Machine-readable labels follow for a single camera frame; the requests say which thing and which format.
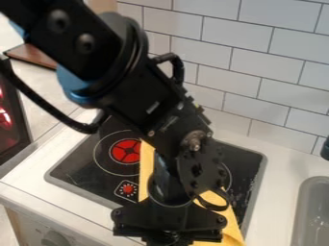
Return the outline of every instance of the cable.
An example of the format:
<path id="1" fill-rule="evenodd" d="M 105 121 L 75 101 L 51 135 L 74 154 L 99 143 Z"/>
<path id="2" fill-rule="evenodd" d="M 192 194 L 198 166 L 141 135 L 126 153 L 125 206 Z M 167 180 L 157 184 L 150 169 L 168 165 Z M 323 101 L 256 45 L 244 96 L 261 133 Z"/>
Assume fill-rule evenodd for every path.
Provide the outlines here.
<path id="1" fill-rule="evenodd" d="M 45 99 L 35 93 L 29 86 L 27 86 L 21 79 L 19 79 L 13 72 L 11 67 L 0 60 L 0 74 L 7 79 L 13 86 L 26 95 L 31 101 L 47 111 L 53 117 L 64 123 L 66 126 L 87 135 L 97 133 L 99 127 L 107 120 L 108 115 L 103 111 L 93 119 L 91 124 L 78 122 L 68 117 L 63 112 L 48 103 Z"/>

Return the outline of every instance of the robotic arm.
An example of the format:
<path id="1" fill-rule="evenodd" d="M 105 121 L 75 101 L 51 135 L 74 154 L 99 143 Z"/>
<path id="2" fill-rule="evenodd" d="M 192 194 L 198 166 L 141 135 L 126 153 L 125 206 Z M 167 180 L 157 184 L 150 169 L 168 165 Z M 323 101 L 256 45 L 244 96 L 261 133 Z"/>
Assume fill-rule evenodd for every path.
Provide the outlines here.
<path id="1" fill-rule="evenodd" d="M 60 64 L 57 74 L 66 96 L 102 114 L 91 125 L 69 119 L 0 62 L 0 72 L 13 85 L 80 132 L 92 134 L 114 115 L 155 147 L 149 197 L 113 211 L 114 234 L 139 236 L 152 246 L 220 242 L 227 221 L 214 210 L 229 206 L 221 189 L 227 173 L 210 121 L 183 88 L 179 57 L 170 53 L 149 59 L 148 40 L 137 22 L 115 12 L 97 16 L 78 0 L 1 1 L 0 12 Z M 172 78 L 157 66 L 162 62 L 173 64 Z M 226 205 L 203 200 L 200 194 L 208 190 Z"/>

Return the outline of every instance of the yellow cloth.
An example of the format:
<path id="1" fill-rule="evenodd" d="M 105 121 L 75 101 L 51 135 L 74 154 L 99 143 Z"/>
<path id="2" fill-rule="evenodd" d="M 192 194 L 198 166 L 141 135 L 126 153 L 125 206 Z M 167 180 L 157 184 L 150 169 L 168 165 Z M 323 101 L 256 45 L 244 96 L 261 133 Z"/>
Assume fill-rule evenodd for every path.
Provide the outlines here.
<path id="1" fill-rule="evenodd" d="M 140 147 L 140 178 L 139 178 L 139 200 L 144 200 L 147 197 L 147 181 L 148 177 L 153 172 L 154 164 L 154 148 L 143 142 Z M 224 200 L 211 191 L 202 194 L 202 197 L 214 204 L 223 205 Z M 240 232 L 236 215 L 232 208 L 221 212 L 227 218 L 227 226 L 223 230 L 223 241 L 221 246 L 245 246 L 242 234 Z M 218 243 L 213 242 L 195 242 L 194 246 L 216 246 Z"/>

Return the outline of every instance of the black cooktop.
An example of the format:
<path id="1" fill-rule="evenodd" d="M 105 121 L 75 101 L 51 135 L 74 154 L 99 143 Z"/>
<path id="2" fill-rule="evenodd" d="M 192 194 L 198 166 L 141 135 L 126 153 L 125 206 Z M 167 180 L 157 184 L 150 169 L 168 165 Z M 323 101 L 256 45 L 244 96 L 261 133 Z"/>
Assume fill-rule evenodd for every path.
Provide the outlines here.
<path id="1" fill-rule="evenodd" d="M 263 156 L 220 142 L 218 146 L 230 175 L 227 192 L 241 226 Z M 139 148 L 139 138 L 112 117 L 98 135 L 90 136 L 50 170 L 46 180 L 103 205 L 105 200 L 118 206 L 135 203 L 139 198 Z"/>

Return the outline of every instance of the sink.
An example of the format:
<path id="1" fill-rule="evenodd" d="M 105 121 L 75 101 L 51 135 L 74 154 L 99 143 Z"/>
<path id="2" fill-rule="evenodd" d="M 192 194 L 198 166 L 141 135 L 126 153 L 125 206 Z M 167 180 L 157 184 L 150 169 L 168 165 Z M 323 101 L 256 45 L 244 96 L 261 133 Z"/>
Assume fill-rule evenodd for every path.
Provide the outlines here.
<path id="1" fill-rule="evenodd" d="M 291 246 L 329 244 L 329 178 L 313 177 L 299 188 Z"/>

